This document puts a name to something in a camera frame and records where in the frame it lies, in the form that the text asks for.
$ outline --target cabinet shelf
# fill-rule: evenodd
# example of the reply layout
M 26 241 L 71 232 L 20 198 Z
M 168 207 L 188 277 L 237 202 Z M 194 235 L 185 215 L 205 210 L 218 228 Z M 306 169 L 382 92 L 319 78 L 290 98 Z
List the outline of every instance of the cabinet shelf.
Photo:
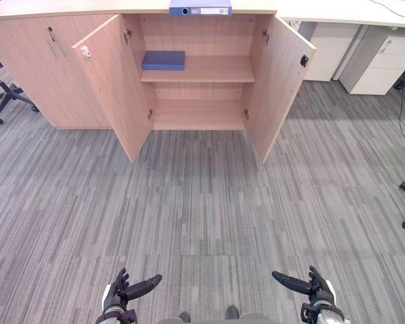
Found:
M 142 71 L 142 82 L 255 82 L 249 56 L 187 56 L 184 71 Z
M 233 100 L 159 100 L 153 129 L 244 130 L 244 112 Z

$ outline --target door hinge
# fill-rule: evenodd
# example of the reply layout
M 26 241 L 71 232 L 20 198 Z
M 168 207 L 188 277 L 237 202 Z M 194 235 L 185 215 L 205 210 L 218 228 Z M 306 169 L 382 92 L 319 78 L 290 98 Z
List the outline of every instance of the door hinge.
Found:
M 263 32 L 262 32 L 261 34 L 263 35 L 265 44 L 266 44 L 266 45 L 269 44 L 270 34 L 267 32 L 267 29 L 266 29 L 266 30 L 263 30 Z
M 306 65 L 308 64 L 309 58 L 306 55 L 303 55 L 301 60 L 300 60 L 300 65 L 302 67 L 306 67 Z
M 131 31 L 131 30 L 128 30 L 128 29 L 126 28 L 126 31 L 123 33 L 123 36 L 124 36 L 124 41 L 126 42 L 126 45 L 127 45 L 129 38 L 132 37 L 132 31 Z

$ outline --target floor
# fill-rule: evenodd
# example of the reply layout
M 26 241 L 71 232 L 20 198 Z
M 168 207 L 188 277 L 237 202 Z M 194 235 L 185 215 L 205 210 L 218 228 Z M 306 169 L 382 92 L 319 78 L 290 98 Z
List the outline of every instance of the floor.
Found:
M 122 267 L 131 282 L 163 275 L 132 303 L 141 323 L 230 304 L 300 323 L 306 297 L 270 272 L 306 279 L 309 265 L 353 323 L 405 323 L 399 101 L 305 82 L 265 165 L 245 132 L 152 132 L 131 165 L 112 131 L 56 130 L 10 103 L 0 323 L 94 323 Z

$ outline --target drawer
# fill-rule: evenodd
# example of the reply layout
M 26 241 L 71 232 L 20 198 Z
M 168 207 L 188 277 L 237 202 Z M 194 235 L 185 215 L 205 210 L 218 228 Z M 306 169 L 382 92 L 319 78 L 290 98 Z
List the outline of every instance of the drawer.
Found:
M 376 54 L 369 68 L 405 70 L 405 55 Z
M 356 83 L 352 95 L 385 95 L 404 70 L 368 68 Z
M 405 55 L 405 37 L 387 37 L 378 54 Z

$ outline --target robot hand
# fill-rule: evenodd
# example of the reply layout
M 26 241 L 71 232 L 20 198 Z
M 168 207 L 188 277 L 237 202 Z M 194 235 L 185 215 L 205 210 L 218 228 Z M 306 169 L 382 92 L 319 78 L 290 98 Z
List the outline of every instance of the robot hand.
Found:
M 289 277 L 273 271 L 272 276 L 285 287 L 309 296 L 310 304 L 303 304 L 300 317 L 305 323 L 342 324 L 348 323 L 344 314 L 336 307 L 336 295 L 330 281 L 325 280 L 313 267 L 309 267 L 310 281 Z
M 309 294 L 310 303 L 314 304 L 317 300 L 324 300 L 334 305 L 336 303 L 335 293 L 330 281 L 325 280 L 312 265 L 309 267 L 309 270 L 309 284 L 311 286 Z
M 117 321 L 122 324 L 137 323 L 135 311 L 126 309 L 129 301 L 140 298 L 155 289 L 161 282 L 162 276 L 156 275 L 133 286 L 129 286 L 128 279 L 129 274 L 126 273 L 126 269 L 122 269 L 115 281 L 109 287 L 107 286 L 108 293 L 104 293 L 103 299 L 103 314 L 97 319 L 97 324 Z

